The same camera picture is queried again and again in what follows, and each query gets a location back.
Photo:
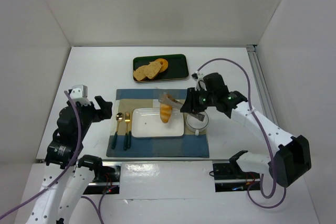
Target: gold fork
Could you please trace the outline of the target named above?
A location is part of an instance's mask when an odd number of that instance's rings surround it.
[[[124,151],[128,148],[128,124],[131,122],[131,116],[129,112],[126,112],[125,114],[125,123],[126,123],[126,133],[125,133],[125,139],[124,139]]]

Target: placemat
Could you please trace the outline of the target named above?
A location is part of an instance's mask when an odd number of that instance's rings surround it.
[[[113,117],[119,112],[132,112],[138,108],[158,108],[159,95],[169,93],[175,99],[184,101],[186,89],[118,89],[113,109]],[[184,135],[181,137],[137,138],[132,136],[131,148],[123,149],[126,124],[121,122],[118,129],[118,139],[115,149],[111,148],[112,139],[117,128],[117,121],[112,120],[107,157],[209,157],[209,147],[206,131],[195,136],[184,125]]]

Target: bread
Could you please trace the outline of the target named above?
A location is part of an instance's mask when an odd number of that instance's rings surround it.
[[[166,71],[166,69],[168,68],[168,61],[167,60],[160,58],[160,59],[156,59],[155,61],[158,61],[162,65],[162,67],[160,69],[160,73]]]
[[[160,103],[160,119],[163,123],[167,123],[169,121],[172,112],[173,107]]]
[[[154,79],[160,72],[162,65],[158,61],[153,61],[143,69],[143,73],[149,78]]]
[[[137,81],[143,81],[146,79],[146,75],[143,73],[145,67],[147,67],[147,65],[140,66],[136,69],[136,71],[133,71],[133,76]]]

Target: white table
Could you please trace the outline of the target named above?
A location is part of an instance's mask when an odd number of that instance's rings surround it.
[[[39,191],[44,168],[44,164],[33,165],[23,201]],[[208,174],[211,170],[211,161],[123,162],[120,194],[104,197],[103,220],[105,224],[319,223],[303,178],[288,188],[280,207],[267,210],[254,206],[245,191],[216,193],[214,179]],[[266,180],[267,191],[270,184]],[[260,192],[251,194],[257,202],[265,203]],[[282,188],[278,188],[267,204],[278,202],[281,196]],[[98,204],[100,195],[89,197]],[[15,224],[26,223],[33,206],[32,202],[20,209]],[[78,202],[70,219],[70,224],[78,223],[99,223],[96,212],[85,199]]]
[[[261,104],[258,96],[255,79],[251,69],[246,48],[209,48],[209,47],[73,47],[64,70],[64,74],[52,106],[49,120],[43,135],[43,139],[37,154],[37,159],[44,159],[51,136],[56,129],[56,121],[59,111],[66,106],[67,98],[63,91],[77,84],[88,86],[88,98],[94,101],[94,96],[101,95],[106,101],[115,102],[117,89],[186,89],[194,87],[195,81],[191,78],[183,81],[154,82],[146,84],[135,83],[132,78],[132,60],[139,56],[184,54],[187,57],[190,74],[196,71],[203,63],[213,59],[224,57],[235,60],[242,65],[249,74],[251,80],[251,99],[253,105],[261,112]],[[247,95],[247,82],[242,71],[229,62],[217,61],[206,66],[204,74],[219,72],[229,89],[238,90]],[[224,114],[209,108],[209,127],[207,129],[210,159],[229,159],[241,150],[249,150],[254,153],[267,153],[263,141],[256,139],[241,125],[228,119]],[[91,154],[103,158],[106,157],[111,120],[92,124],[87,133],[81,154]]]

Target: white mug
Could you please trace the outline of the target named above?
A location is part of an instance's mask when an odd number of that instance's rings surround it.
[[[192,131],[195,132],[195,135],[198,136],[200,134],[200,132],[204,131],[206,129],[206,127],[208,126],[209,123],[209,117],[207,115],[207,113],[205,112],[201,112],[201,114],[203,114],[204,120],[203,122],[201,122],[200,120],[194,118],[191,115],[187,115],[187,118],[185,120],[185,123],[187,125],[187,128]]]

